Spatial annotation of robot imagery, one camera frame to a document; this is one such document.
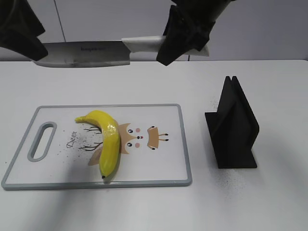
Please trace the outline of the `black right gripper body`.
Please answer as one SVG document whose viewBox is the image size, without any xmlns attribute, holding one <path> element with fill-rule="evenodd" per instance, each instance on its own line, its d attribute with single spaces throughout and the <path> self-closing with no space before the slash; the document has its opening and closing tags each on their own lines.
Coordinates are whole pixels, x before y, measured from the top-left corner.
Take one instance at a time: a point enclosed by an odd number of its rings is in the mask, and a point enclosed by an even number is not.
<svg viewBox="0 0 308 231">
<path fill-rule="evenodd" d="M 216 22 L 230 0 L 173 0 L 176 6 L 200 22 Z"/>
</svg>

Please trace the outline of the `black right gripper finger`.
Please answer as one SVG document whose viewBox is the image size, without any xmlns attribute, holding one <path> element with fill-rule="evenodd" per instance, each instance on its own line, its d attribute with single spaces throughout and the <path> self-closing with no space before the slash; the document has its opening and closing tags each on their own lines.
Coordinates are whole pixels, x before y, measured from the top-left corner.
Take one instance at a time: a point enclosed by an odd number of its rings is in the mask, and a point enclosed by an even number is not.
<svg viewBox="0 0 308 231">
<path fill-rule="evenodd" d="M 188 37 L 186 42 L 190 48 L 201 51 L 208 43 L 210 32 L 212 30 L 212 22 L 197 18 L 188 18 Z"/>
<path fill-rule="evenodd" d="M 181 55 L 192 49 L 191 30 L 187 18 L 176 5 L 171 5 L 169 18 L 164 30 L 165 37 L 159 48 L 156 60 L 163 64 L 169 65 Z"/>
</svg>

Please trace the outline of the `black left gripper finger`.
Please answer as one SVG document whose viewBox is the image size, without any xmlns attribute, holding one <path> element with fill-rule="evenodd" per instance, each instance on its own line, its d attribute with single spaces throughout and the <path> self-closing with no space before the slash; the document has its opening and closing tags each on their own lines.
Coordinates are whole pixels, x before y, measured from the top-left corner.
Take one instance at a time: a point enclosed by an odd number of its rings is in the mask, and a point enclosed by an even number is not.
<svg viewBox="0 0 308 231">
<path fill-rule="evenodd" d="M 45 32 L 27 0 L 1 0 L 0 31 L 7 33 L 9 30 L 35 38 Z"/>
<path fill-rule="evenodd" d="M 21 39 L 17 37 L 3 37 L 0 46 L 19 53 L 33 61 L 38 61 L 48 55 L 47 49 L 36 37 Z"/>
</svg>

